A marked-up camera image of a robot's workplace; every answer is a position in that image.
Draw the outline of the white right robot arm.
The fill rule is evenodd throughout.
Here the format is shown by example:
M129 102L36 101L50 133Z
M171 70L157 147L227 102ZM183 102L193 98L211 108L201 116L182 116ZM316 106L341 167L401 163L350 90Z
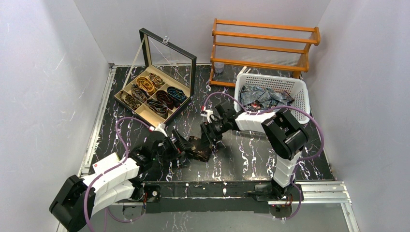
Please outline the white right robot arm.
M209 144L220 141L227 131L253 131L265 134L278 156L273 181L286 188L294 180L296 163L308 142L308 133L288 108L272 113L236 111L230 105L218 105L218 116L205 108L201 116L207 122L201 125L204 140Z

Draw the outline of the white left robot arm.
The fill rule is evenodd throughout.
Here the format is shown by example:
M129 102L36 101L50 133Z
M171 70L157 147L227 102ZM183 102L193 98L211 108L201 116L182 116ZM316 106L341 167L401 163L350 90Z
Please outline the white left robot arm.
M66 179L52 201L49 212L68 231L77 232L89 223L98 211L122 200L146 202L153 189L148 190L139 178L156 161L170 162L196 149L198 139L182 137L173 130L174 139L155 130L144 143L120 159L113 153L96 163L95 173Z

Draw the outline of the black gold floral tie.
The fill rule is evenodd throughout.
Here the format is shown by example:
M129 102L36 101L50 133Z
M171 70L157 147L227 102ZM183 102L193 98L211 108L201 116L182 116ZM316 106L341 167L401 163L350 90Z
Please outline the black gold floral tie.
M212 145L206 137L199 138L196 136L190 136L188 142L193 145L191 150L188 151L188 158L201 162L209 161L210 155L212 154Z

